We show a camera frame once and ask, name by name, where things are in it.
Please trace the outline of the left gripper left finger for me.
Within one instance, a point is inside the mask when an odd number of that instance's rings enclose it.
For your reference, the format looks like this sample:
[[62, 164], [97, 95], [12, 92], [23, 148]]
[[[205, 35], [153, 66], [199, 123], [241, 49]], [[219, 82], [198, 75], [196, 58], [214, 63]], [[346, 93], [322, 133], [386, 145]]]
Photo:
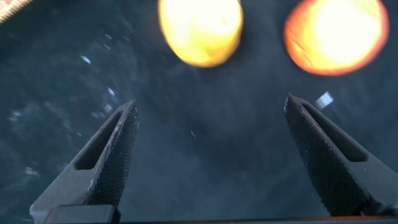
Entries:
[[117, 223], [139, 125], [135, 101], [121, 105], [30, 206], [36, 223]]

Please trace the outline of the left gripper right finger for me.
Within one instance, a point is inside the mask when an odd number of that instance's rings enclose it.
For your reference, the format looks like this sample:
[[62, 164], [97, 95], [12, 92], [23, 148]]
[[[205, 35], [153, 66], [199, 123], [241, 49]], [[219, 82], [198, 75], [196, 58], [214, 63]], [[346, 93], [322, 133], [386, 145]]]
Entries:
[[304, 99], [289, 94], [284, 113], [331, 215], [397, 215], [396, 172]]

